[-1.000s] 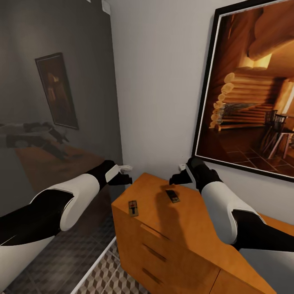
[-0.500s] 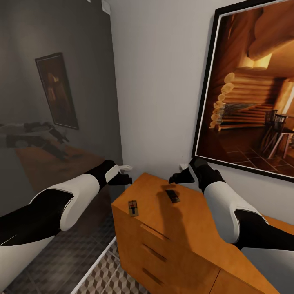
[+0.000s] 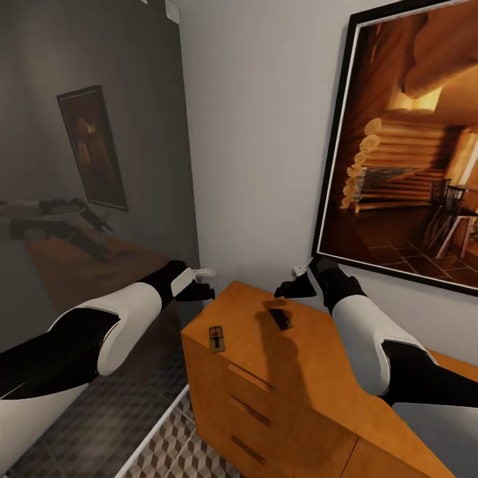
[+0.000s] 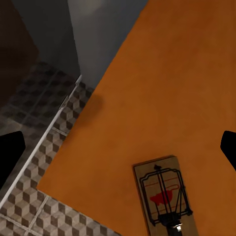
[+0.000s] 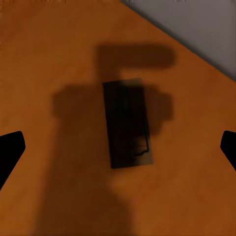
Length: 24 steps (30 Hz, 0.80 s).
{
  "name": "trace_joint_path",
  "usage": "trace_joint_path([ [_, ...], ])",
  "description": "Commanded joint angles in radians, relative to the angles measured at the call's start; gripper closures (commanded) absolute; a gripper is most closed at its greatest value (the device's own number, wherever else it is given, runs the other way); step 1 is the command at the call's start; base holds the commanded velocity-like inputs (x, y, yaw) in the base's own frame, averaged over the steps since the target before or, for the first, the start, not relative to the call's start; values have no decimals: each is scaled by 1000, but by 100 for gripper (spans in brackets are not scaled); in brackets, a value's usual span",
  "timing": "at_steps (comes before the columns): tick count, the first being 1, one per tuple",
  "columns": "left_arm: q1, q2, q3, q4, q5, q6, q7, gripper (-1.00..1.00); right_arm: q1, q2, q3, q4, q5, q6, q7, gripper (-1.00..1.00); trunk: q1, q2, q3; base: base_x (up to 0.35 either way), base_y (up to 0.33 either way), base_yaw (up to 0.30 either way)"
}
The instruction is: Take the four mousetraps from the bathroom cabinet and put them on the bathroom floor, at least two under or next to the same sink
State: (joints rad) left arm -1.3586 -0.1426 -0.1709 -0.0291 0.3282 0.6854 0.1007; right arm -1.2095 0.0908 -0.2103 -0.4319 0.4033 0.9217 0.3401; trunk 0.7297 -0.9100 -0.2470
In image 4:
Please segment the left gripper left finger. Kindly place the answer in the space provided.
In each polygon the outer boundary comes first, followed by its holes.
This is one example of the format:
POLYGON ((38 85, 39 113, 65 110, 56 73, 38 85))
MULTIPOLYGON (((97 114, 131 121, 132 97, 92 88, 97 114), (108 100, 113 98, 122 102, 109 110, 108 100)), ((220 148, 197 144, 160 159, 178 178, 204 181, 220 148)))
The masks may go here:
POLYGON ((26 149, 22 131, 0 136, 0 190, 26 149))

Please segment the mousetrap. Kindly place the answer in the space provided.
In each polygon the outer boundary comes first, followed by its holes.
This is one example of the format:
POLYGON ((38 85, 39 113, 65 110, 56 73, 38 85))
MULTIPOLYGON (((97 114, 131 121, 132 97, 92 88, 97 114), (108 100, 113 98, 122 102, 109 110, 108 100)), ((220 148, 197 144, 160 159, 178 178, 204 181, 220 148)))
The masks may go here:
POLYGON ((134 171, 150 236, 199 236, 177 156, 134 171))

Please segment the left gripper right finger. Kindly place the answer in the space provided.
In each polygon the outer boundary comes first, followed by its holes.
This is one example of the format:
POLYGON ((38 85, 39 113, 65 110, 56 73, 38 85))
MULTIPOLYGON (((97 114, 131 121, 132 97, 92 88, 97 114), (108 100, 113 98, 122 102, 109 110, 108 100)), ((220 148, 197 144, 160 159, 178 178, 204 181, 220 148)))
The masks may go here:
POLYGON ((236 170, 236 133, 225 131, 220 147, 236 170))

